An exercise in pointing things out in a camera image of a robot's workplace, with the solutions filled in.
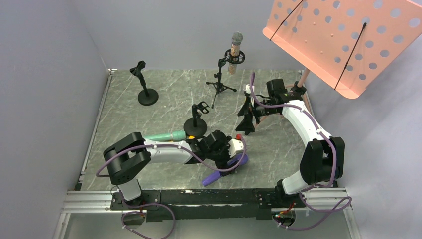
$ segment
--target gray marble tabletop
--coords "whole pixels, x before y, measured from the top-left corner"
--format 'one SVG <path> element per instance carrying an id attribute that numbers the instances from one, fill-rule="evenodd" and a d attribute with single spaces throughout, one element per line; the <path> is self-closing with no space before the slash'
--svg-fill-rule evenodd
<path id="1" fill-rule="evenodd" d="M 215 94 L 205 81 L 216 81 L 217 70 L 143 70 L 149 88 L 155 89 L 159 100 L 152 106 L 142 106 L 137 95 L 142 90 L 139 80 L 127 70 L 118 70 L 111 80 L 100 117 L 100 123 L 87 162 L 82 190 L 108 190 L 108 178 L 97 178 L 95 172 L 105 162 L 103 151 L 127 136 L 139 131 L 153 135 L 183 130 L 184 122 L 192 117 L 191 105 L 206 101 L 210 106 Z M 252 70 L 238 70 L 230 75 L 223 72 L 222 82 L 238 89 L 217 96 L 215 109 L 202 115 L 208 125 L 206 135 L 217 129 L 236 136 L 234 130 L 242 121 L 238 118 L 245 96 L 242 86 L 248 84 Z M 285 84 L 298 79 L 295 70 L 255 70 L 255 91 L 268 95 L 266 82 L 283 78 Z M 213 173 L 201 164 L 181 165 L 155 163 L 147 165 L 137 178 L 143 189 L 233 189 L 274 187 L 278 180 L 296 172 L 305 149 L 293 126 L 280 115 L 268 116 L 255 133 L 245 136 L 249 162 L 237 173 L 204 187 L 201 182 Z M 206 163 L 215 166 L 211 160 Z"/>

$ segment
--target gray wall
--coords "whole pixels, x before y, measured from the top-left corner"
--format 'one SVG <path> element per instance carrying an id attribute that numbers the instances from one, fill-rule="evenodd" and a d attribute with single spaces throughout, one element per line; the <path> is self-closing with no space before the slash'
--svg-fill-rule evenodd
<path id="1" fill-rule="evenodd" d="M 262 34 L 273 0 L 75 0 L 109 68 L 217 68 L 240 31 L 242 69 L 301 64 Z"/>
<path id="2" fill-rule="evenodd" d="M 341 184 L 364 239 L 421 238 L 421 56 L 422 36 L 355 100 L 306 81 L 317 120 L 346 142 Z"/>
<path id="3" fill-rule="evenodd" d="M 108 71 L 70 0 L 0 6 L 0 237 L 51 238 Z"/>

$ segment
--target microphone grille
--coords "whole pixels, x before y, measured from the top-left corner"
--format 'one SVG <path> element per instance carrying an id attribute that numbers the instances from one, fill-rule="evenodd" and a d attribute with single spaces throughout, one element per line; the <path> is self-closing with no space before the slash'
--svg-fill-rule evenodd
<path id="1" fill-rule="evenodd" d="M 233 43 L 233 45 L 240 45 L 242 40 L 243 40 L 242 33 L 240 32 L 233 33 L 233 36 L 231 37 L 231 43 Z"/>

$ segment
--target teal microphone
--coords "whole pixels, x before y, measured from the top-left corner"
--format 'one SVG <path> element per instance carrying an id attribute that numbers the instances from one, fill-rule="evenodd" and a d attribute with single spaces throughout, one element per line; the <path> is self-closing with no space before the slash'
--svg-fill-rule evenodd
<path id="1" fill-rule="evenodd" d="M 146 136 L 144 138 L 152 140 L 152 141 L 157 141 L 157 142 L 180 141 L 180 140 L 186 139 L 186 133 L 182 130 L 182 131 L 175 131 L 172 133 L 163 133 L 163 134 Z"/>

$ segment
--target microphone holder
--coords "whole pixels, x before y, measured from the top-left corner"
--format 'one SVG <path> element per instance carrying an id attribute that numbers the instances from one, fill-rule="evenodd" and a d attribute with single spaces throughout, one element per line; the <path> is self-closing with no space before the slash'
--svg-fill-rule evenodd
<path id="1" fill-rule="evenodd" d="M 205 82 L 205 84 L 207 85 L 213 85 L 215 87 L 216 93 L 214 95 L 214 100 L 212 102 L 212 106 L 211 108 L 214 109 L 214 103 L 215 103 L 215 99 L 217 97 L 218 94 L 220 94 L 221 92 L 230 89 L 234 92 L 237 91 L 237 89 L 232 88 L 232 87 L 228 87 L 226 85 L 224 85 L 221 82 L 221 77 L 222 77 L 222 73 L 221 73 L 221 69 L 222 67 L 226 64 L 226 62 L 231 63 L 231 64 L 242 64 L 245 61 L 245 54 L 242 51 L 239 51 L 239 55 L 237 57 L 234 57 L 230 54 L 230 49 L 227 50 L 224 54 L 224 58 L 221 58 L 218 60 L 218 72 L 216 74 L 214 74 L 214 78 L 217 78 L 217 82 Z"/>
<path id="2" fill-rule="evenodd" d="M 151 88 L 146 88 L 146 83 L 141 70 L 145 68 L 145 61 L 138 62 L 136 67 L 131 68 L 129 71 L 132 75 L 136 76 L 143 87 L 143 91 L 138 94 L 138 102 L 143 106 L 150 106 L 157 102 L 158 92 Z"/>
<path id="3" fill-rule="evenodd" d="M 207 123 L 201 119 L 202 114 L 206 115 L 210 111 L 207 109 L 209 106 L 205 101 L 201 101 L 199 104 L 192 105 L 192 118 L 189 118 L 183 125 L 183 130 L 187 135 L 193 136 L 195 138 L 202 138 L 207 131 Z"/>

